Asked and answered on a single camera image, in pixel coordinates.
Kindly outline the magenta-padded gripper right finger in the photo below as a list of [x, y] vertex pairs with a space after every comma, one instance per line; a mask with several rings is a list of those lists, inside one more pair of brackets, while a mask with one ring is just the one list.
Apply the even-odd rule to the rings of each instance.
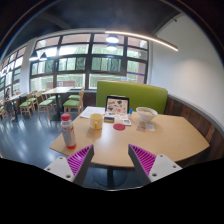
[[128, 145], [128, 155], [134, 164], [142, 185], [147, 185], [181, 170], [181, 167], [166, 155], [154, 155], [132, 144]]

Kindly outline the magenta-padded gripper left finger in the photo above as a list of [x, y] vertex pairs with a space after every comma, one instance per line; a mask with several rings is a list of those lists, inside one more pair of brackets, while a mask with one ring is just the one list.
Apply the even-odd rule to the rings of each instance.
[[67, 157], [59, 156], [45, 171], [81, 186], [94, 156], [94, 146], [89, 145]]

